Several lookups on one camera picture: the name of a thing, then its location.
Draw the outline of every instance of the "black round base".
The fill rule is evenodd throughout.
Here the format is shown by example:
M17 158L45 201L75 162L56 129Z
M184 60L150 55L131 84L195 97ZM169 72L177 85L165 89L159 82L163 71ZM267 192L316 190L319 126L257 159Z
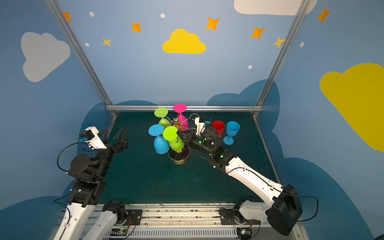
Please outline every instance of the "black round base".
M181 150L181 153L177 153L176 151L173 151L172 148L168 151L168 156L170 159L173 160L173 163L175 164L183 164L185 163L185 160L189 157L191 154L191 148L188 146L184 146L184 148Z

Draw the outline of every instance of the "yellow cloud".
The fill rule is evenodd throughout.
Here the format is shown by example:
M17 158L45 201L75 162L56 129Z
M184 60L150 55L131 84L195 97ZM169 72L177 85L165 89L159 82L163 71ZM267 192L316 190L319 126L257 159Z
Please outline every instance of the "yellow cloud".
M203 53L207 47L200 42L199 37L194 33L189 33L184 29L175 30L169 41L163 43L163 51L166 53Z
M384 152L384 67L363 63L329 72L320 88L364 142Z

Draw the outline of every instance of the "dark green mat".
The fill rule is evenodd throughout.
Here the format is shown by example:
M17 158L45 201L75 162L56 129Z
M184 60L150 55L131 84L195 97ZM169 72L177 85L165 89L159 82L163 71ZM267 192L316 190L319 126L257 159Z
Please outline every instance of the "dark green mat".
M237 121L240 131L234 144L224 147L250 167L276 181L251 113L198 112L201 117L220 120L227 125ZM170 112L168 117L176 117ZM129 148L115 154L106 175L106 187L100 203L109 200L135 203L212 203L233 202L257 197L235 178L219 173L207 160L191 152L185 164L176 165L167 154L159 155L153 147L148 128L159 118L153 112L121 112L110 134L109 142L122 127L127 127ZM195 127L189 120L189 127Z

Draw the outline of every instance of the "blue wall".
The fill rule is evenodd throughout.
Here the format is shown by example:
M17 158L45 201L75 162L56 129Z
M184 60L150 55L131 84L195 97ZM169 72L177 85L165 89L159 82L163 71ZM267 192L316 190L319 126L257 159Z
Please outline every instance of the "blue wall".
M114 104L141 100L160 105L206 105L217 94L240 94L268 77L279 52L273 44L278 36L285 38L293 20L293 16L279 13L239 13L234 0L59 3L64 12L70 13L70 25ZM280 12L284 7L270 8ZM220 19L216 31L206 30L208 18ZM141 23L141 32L133 32L131 22ZM251 39L255 27L265 28L260 39ZM163 43L179 28L197 34L206 45L205 52L164 52ZM103 38L111 40L111 47L103 45ZM257 99L260 91L253 94Z
M24 75L24 33L49 33L69 44L43 0L1 1L0 32L0 232L11 234L10 223L20 223L19 234L47 239L61 209L51 202L73 180L57 168L57 154L77 142L83 120L93 106L103 122L99 126L108 127L111 117L104 105L97 105L102 99L72 48L69 58L41 81L31 82ZM62 168L68 169L75 155L76 147L67 149L60 159ZM11 214L33 206L36 209L25 212L31 213L28 221L20 220L23 217L17 211ZM43 233L33 227L37 225L45 229ZM11 236L4 239L17 239Z
M324 7L331 13L322 23L317 18ZM322 198L319 216L305 222L311 240L383 234L384 209L377 204L384 197L384 152L359 137L319 86L331 71L362 63L384 66L383 9L383 1L318 0L257 117L282 181ZM304 217L314 207L304 201Z

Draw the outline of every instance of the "blue cup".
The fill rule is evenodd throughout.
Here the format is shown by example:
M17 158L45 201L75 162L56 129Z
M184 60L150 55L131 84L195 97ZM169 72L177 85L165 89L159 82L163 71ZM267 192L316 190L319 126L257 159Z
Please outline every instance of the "blue cup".
M167 153L169 150L169 143L165 138L161 135L157 136L155 138L155 141L153 141L153 146L155 147L155 151L158 154L164 154Z
M240 130L240 124L238 124L235 121L230 121L227 123L227 128L225 129L225 132L227 133L227 137L223 139L223 142L227 145L232 145L233 144L233 138L236 136L236 134Z

